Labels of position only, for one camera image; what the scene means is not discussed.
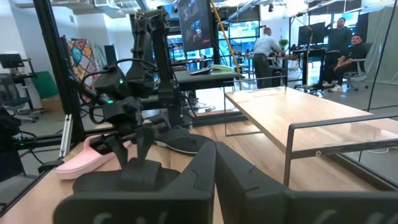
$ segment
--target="man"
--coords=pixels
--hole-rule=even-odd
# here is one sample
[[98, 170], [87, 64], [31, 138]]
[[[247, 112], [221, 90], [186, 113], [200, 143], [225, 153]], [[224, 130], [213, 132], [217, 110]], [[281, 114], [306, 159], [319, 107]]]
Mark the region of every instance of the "man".
[[[324, 87], [333, 86], [332, 80], [337, 80], [337, 85], [335, 85], [331, 91], [342, 91], [343, 87], [343, 75], [346, 72], [357, 71], [356, 62], [354, 59], [366, 58], [368, 51], [362, 44], [362, 36], [355, 34], [351, 38], [352, 47], [343, 52], [343, 56], [339, 59], [337, 65], [332, 65], [326, 68], [326, 83], [323, 84]], [[361, 62], [361, 69], [364, 70], [363, 62]]]
[[[269, 71], [268, 57], [272, 50], [280, 52], [282, 56], [285, 52], [282, 51], [276, 40], [271, 37], [271, 28], [264, 28], [264, 36], [256, 40], [254, 44], [254, 69], [256, 70], [256, 78], [271, 77], [271, 71]], [[272, 79], [257, 80], [257, 88], [269, 88], [272, 87]]]
[[[325, 27], [326, 36], [328, 37], [328, 52], [339, 51], [328, 53], [325, 57], [325, 68], [328, 68], [336, 64], [337, 59], [341, 56], [341, 53], [348, 49], [351, 42], [352, 31], [345, 26], [346, 19], [340, 18], [337, 20], [337, 28], [332, 28], [332, 24]], [[324, 77], [320, 77], [320, 83], [325, 82]]]

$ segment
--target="pink slipper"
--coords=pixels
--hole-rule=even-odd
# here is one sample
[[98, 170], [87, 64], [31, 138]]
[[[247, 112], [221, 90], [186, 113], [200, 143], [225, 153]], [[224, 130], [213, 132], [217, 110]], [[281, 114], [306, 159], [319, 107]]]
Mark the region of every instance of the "pink slipper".
[[[84, 142], [84, 150], [82, 150], [68, 162], [58, 166], [55, 169], [55, 172], [58, 174], [60, 179], [76, 179], [83, 174], [94, 171], [115, 156], [113, 152], [103, 156], [91, 148], [90, 140], [95, 137], [98, 136], [86, 138]], [[125, 142], [123, 145], [124, 147], [128, 148], [130, 147], [131, 142]]]

